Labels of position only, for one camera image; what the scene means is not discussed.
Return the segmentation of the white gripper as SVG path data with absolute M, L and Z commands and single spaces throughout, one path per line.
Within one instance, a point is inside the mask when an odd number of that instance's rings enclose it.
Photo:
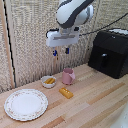
M 79 40 L 79 28 L 50 29 L 46 33 L 46 45 L 49 47 L 75 44 Z M 70 49 L 66 48 L 65 53 L 69 54 Z M 57 50 L 53 50 L 53 56 L 58 56 Z

